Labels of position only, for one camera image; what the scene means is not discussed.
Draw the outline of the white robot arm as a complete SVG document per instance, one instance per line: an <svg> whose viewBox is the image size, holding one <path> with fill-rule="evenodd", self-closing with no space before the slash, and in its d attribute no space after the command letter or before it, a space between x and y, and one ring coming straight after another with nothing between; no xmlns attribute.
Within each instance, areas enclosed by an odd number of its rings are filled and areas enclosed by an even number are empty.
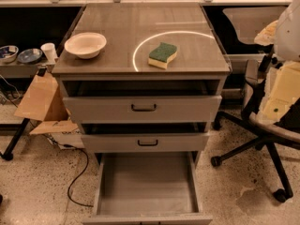
<svg viewBox="0 0 300 225"><path fill-rule="evenodd" d="M256 44L274 45L274 52L287 61L300 61L300 0L292 0L276 21L254 38Z"/></svg>

